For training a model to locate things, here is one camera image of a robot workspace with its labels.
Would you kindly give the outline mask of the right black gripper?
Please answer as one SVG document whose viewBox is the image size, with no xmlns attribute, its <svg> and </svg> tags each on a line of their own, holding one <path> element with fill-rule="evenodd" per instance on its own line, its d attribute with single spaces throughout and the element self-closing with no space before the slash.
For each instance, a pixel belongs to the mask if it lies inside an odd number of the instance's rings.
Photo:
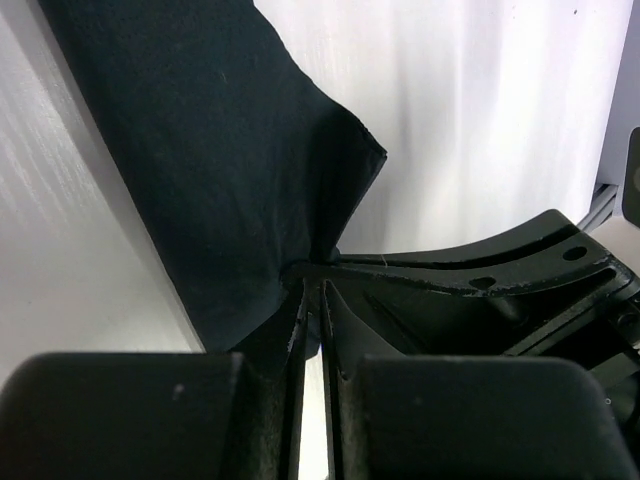
<svg viewBox="0 0 640 480">
<path fill-rule="evenodd" d="M 334 287 L 403 353 L 573 361 L 621 428 L 639 428 L 639 278 L 557 210 L 459 247 L 298 262 L 285 277 Z"/>
</svg>

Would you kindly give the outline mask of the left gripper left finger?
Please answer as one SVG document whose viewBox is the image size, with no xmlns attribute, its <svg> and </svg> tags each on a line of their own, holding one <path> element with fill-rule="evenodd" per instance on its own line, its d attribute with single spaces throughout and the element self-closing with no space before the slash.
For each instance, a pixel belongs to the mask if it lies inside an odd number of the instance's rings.
<svg viewBox="0 0 640 480">
<path fill-rule="evenodd" d="M 1 392 L 5 479 L 294 479 L 301 281 L 224 353 L 48 353 Z"/>
</svg>

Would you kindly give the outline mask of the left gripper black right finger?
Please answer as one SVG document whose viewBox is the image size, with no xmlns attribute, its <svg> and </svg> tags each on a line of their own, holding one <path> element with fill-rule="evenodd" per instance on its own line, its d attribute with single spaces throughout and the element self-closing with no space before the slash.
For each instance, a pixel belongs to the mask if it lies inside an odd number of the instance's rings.
<svg viewBox="0 0 640 480">
<path fill-rule="evenodd" d="M 324 284 L 333 479 L 626 479 L 596 379 L 560 358 L 406 355 Z"/>
</svg>

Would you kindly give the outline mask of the black paper napkin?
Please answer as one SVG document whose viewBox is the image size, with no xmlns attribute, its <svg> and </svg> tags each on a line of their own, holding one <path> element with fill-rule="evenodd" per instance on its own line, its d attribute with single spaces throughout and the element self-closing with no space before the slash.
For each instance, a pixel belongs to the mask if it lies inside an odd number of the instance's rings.
<svg viewBox="0 0 640 480">
<path fill-rule="evenodd" d="M 235 346 L 332 256 L 385 149 L 250 1 L 41 7 L 203 346 Z"/>
</svg>

